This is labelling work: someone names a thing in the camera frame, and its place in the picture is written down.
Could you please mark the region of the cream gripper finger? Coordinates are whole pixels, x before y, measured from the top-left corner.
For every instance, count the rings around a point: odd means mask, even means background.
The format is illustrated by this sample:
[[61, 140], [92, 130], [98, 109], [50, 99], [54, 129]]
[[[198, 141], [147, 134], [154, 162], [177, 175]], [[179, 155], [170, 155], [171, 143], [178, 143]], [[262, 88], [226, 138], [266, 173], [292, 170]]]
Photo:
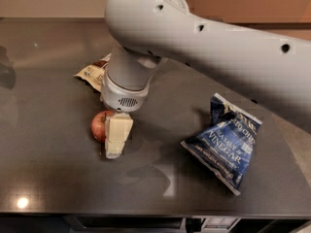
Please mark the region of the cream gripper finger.
[[121, 156], [125, 142], [133, 126], [130, 114], [116, 113], [105, 119], [105, 151], [108, 159]]

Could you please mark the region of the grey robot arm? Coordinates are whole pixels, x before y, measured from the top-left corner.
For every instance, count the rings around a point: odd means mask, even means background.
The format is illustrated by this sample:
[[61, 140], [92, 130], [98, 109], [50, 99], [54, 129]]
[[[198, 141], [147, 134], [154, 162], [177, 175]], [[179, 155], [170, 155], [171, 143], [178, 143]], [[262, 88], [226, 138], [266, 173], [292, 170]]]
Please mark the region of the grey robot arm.
[[104, 104], [139, 110], [168, 58], [311, 131], [311, 43], [193, 15], [185, 0], [108, 0], [117, 41], [101, 88]]

